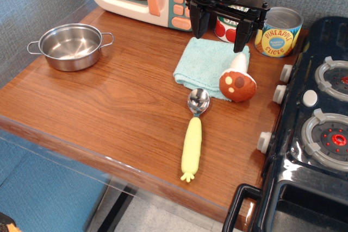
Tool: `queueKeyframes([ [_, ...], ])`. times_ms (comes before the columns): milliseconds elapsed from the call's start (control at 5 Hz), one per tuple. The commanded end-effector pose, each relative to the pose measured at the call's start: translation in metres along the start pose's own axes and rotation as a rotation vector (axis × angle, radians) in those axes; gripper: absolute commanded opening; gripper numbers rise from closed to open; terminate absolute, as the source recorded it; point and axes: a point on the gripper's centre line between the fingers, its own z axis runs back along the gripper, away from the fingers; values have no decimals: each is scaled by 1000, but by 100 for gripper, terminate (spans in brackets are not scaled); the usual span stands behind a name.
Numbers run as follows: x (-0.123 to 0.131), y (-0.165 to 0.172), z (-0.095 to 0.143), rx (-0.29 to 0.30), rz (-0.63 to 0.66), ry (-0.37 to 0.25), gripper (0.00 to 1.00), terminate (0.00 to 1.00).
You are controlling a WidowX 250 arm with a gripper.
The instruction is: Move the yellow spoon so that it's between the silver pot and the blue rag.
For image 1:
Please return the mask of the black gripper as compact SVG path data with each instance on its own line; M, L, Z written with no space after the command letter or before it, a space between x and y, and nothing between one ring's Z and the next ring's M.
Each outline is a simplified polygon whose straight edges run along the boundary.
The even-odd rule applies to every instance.
M270 5L264 0L186 0L193 35L200 39L208 29L211 14L238 22L234 52L243 51L251 36L263 28Z

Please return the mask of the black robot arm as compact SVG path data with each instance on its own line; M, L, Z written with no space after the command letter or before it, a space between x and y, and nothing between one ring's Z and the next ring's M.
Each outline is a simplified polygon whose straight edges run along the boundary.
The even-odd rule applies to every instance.
M241 52L252 34L263 28L270 10L264 0L186 0L186 5L192 33L198 39L206 33L211 14L236 21L235 53Z

